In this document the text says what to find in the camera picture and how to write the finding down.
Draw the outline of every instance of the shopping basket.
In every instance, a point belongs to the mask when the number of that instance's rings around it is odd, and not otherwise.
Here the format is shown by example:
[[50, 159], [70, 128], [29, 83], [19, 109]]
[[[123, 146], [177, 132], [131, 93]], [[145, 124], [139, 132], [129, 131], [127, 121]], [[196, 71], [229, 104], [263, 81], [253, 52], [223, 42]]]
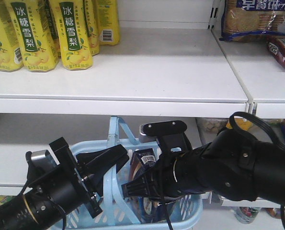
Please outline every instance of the shopping basket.
[[[127, 138], [119, 138], [119, 127], [123, 129]], [[70, 149], [73, 155], [85, 152], [100, 151], [121, 144], [128, 152], [129, 157], [135, 150], [153, 148], [155, 154], [161, 151], [157, 143], [140, 143], [135, 138], [125, 121], [117, 116], [112, 116], [109, 124], [107, 140], [83, 141], [73, 145]], [[140, 224], [131, 209], [129, 199], [123, 199], [121, 185], [128, 182], [129, 162], [116, 173], [116, 166], [112, 167], [103, 179], [103, 198], [99, 199], [103, 212], [92, 219], [84, 205], [67, 215], [66, 229], [76, 230], [166, 230], [166, 222]], [[175, 230], [186, 230], [192, 227], [200, 218], [203, 204], [199, 195], [188, 195], [177, 201], [170, 216]], [[51, 227], [51, 230], [62, 229], [62, 221]]]

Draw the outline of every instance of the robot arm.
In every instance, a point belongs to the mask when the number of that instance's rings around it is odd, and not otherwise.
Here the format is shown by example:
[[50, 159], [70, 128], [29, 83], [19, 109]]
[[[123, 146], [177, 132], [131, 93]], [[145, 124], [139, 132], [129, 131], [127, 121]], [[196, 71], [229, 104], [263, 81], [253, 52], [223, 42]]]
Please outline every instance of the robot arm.
[[[235, 116], [242, 116], [260, 126], [273, 143], [258, 141], [240, 129]], [[168, 202], [187, 194], [215, 191], [233, 201], [254, 201], [262, 197], [285, 206], [285, 145], [266, 123], [253, 115], [237, 112], [230, 117], [230, 121], [233, 129], [221, 130], [212, 143], [194, 150], [181, 147], [187, 139], [181, 140], [169, 129], [166, 129], [167, 133], [162, 133], [164, 129], [161, 128], [158, 134], [153, 135], [157, 137], [159, 146], [166, 146], [167, 137], [171, 139], [173, 136], [182, 151], [163, 151], [157, 166], [123, 186], [124, 196], [160, 199], [163, 194]], [[143, 129], [146, 133], [150, 133], [148, 129], [153, 129], [155, 133], [156, 128], [155, 124], [147, 124]], [[159, 167], [161, 161], [166, 161], [163, 168]]]
[[[237, 127], [236, 115], [266, 130], [273, 144]], [[124, 197], [150, 197], [165, 204], [184, 195], [215, 191], [234, 201], [262, 197], [285, 206], [285, 145], [252, 115], [237, 112], [230, 122], [233, 129], [222, 130], [212, 143], [194, 150], [182, 121], [144, 125], [144, 133], [156, 138], [162, 154], [154, 167], [122, 185]], [[0, 230], [45, 230], [82, 204], [92, 217], [97, 216], [102, 210], [95, 195], [102, 194], [105, 172], [115, 164], [119, 170], [128, 161], [121, 145], [76, 159], [63, 138], [50, 146], [60, 164], [52, 163], [47, 151], [26, 154], [26, 187], [32, 190], [0, 207]]]

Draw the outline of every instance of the bottle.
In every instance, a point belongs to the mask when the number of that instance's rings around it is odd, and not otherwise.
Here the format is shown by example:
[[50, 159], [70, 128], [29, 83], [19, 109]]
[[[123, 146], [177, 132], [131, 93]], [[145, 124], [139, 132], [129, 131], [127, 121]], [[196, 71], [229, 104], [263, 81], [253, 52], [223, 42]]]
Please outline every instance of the bottle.
[[22, 68], [22, 55], [5, 3], [0, 0], [0, 71], [12, 72]]
[[69, 70], [93, 65], [85, 22], [84, 0], [50, 0], [57, 25], [62, 64]]
[[95, 19], [94, 4], [92, 0], [84, 0], [86, 27], [89, 37], [92, 56], [100, 52], [98, 26]]
[[45, 0], [45, 10], [46, 10], [46, 17], [48, 22], [48, 27], [50, 28], [52, 39], [54, 42], [55, 50], [57, 51], [58, 58], [61, 58], [60, 53], [60, 44], [59, 44], [59, 38], [58, 38], [58, 32], [54, 20], [54, 16], [52, 13], [52, 9], [50, 6], [50, 3], [48, 0]]
[[44, 0], [5, 0], [17, 32], [23, 63], [32, 72], [47, 72], [58, 63]]
[[280, 208], [266, 208], [267, 213], [276, 219], [280, 219], [281, 218], [281, 209]]
[[117, 0], [95, 0], [100, 45], [120, 42], [120, 24]]
[[251, 224], [261, 209], [261, 207], [235, 207], [234, 215], [240, 223]]

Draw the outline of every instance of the basket handle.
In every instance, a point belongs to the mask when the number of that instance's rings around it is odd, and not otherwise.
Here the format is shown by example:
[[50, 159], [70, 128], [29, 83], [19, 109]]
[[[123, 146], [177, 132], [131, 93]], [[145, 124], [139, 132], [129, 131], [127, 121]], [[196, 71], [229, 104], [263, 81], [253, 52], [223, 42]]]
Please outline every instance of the basket handle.
[[[135, 139], [134, 134], [125, 123], [125, 121], [117, 116], [112, 116], [110, 118], [109, 123], [109, 132], [108, 132], [108, 140], [107, 140], [107, 147], [110, 148], [118, 144], [120, 137], [119, 137], [119, 126], [123, 129], [125, 134], [127, 135], [129, 141], [133, 145], [138, 145], [140, 142]], [[107, 223], [109, 226], [115, 225], [115, 218], [114, 218], [114, 210], [112, 207], [113, 199], [115, 200], [116, 204], [123, 210], [129, 220], [133, 224], [140, 224], [140, 221], [134, 214], [134, 212], [130, 209], [130, 207], [125, 203], [123, 196], [119, 190], [117, 176], [116, 176], [116, 166], [113, 166], [104, 176], [103, 178], [103, 194], [104, 194], [104, 205], [106, 207], [106, 215], [107, 215]]]
[[128, 137], [128, 140], [133, 145], [140, 144], [140, 142], [135, 139], [134, 134], [132, 133], [132, 131], [130, 130], [124, 119], [118, 116], [112, 116], [109, 122], [109, 131], [108, 131], [108, 140], [107, 140], [108, 148], [118, 144], [120, 140], [119, 127], [123, 129], [123, 131]]

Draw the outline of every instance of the white shelf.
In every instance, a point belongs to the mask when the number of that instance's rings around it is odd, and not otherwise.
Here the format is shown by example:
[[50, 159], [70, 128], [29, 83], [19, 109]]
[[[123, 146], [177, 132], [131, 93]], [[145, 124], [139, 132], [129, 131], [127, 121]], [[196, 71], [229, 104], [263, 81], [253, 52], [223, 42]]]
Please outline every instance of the white shelf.
[[[0, 114], [0, 195], [17, 195], [26, 181], [25, 153], [49, 149], [49, 143], [64, 137], [71, 146], [84, 140], [107, 139], [109, 116]], [[182, 120], [194, 148], [201, 146], [193, 118], [122, 117], [134, 132], [149, 122]]]
[[228, 117], [247, 96], [210, 30], [122, 30], [94, 66], [0, 72], [0, 113]]
[[[220, 32], [215, 30], [217, 39]], [[249, 100], [261, 118], [285, 118], [285, 69], [268, 52], [265, 42], [218, 41]]]

